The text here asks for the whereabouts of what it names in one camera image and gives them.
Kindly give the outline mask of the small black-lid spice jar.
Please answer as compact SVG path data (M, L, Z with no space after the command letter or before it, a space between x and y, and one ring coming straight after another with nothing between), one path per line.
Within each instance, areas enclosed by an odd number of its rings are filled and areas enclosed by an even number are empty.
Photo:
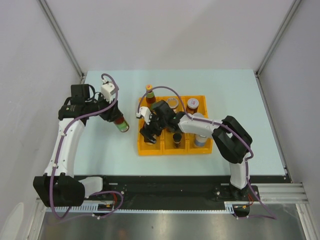
M171 128L171 127L168 127L168 128L167 128L167 132L169 132L169 133L174 133L175 130L174 130L173 128Z

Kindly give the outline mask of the clear flask-shaped glass jar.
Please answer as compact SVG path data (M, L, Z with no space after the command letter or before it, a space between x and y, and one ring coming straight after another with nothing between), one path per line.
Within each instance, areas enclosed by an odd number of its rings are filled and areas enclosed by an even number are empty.
M174 110L175 112L177 111L177 108L179 107L179 100L175 97L170 97L166 100L168 106Z

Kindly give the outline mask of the tall red sauce bottle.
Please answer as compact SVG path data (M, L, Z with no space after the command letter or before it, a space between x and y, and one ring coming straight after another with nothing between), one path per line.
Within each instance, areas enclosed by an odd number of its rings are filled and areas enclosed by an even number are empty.
M149 107L150 110L153 109L154 104L156 103L156 96L154 92L152 91L153 86L151 84L148 84L145 86L146 89L146 96L145 100L147 103L147 106Z

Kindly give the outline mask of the dark spice shaker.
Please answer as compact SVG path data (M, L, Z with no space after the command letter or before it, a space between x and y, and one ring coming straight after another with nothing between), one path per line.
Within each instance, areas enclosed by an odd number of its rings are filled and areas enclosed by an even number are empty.
M173 145L175 148L179 148L181 145L182 134L181 133L174 133L172 136Z

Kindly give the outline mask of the blue-label pearl jar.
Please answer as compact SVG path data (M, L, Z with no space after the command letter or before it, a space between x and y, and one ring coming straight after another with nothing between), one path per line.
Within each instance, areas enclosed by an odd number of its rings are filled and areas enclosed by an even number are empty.
M202 113L200 113L200 112L196 112L196 113L194 113L193 115L192 115L192 118L193 119L195 119L195 118L204 118L205 116L202 114Z
M199 135L199 134L194 135L194 145L196 147L199 147L199 148L204 147L207 140L208 140L208 138L206 136Z

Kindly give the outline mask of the green-label sauce bottle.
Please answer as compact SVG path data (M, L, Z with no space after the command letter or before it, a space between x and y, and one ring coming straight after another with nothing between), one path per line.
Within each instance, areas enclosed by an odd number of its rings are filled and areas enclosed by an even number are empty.
M125 133L130 129L129 124L127 123L127 121L125 120L125 118L123 116L114 120L113 123L118 128L118 130L122 133Z

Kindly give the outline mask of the black-cap squeeze bottle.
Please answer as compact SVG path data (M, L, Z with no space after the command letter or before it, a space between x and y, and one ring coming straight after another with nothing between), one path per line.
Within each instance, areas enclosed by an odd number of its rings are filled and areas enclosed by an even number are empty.
M151 138L144 138L144 143L147 145L155 145L157 143L157 136L154 135Z

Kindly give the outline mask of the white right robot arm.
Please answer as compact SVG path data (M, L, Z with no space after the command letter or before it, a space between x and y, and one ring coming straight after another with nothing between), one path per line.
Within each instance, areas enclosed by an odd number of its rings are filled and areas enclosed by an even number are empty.
M144 120L139 132L148 144L156 144L156 137L164 129L213 139L221 156L229 162L231 196L237 201L248 196L250 176L246 155L250 153L250 158L253 157L253 139L233 116L214 121L185 110L174 112L166 101L160 100L154 104L153 110L147 106L138 106L136 117Z

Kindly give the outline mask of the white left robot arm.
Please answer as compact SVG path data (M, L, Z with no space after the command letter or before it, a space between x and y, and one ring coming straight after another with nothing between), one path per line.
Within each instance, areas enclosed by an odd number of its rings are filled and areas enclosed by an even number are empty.
M42 176L36 176L33 187L46 207L78 207L94 194L105 200L111 188L99 176L82 180L74 178L74 164L81 135L90 117L99 116L112 123L122 113L115 98L118 88L110 81L96 92L90 84L74 84L58 111L58 135L52 156Z

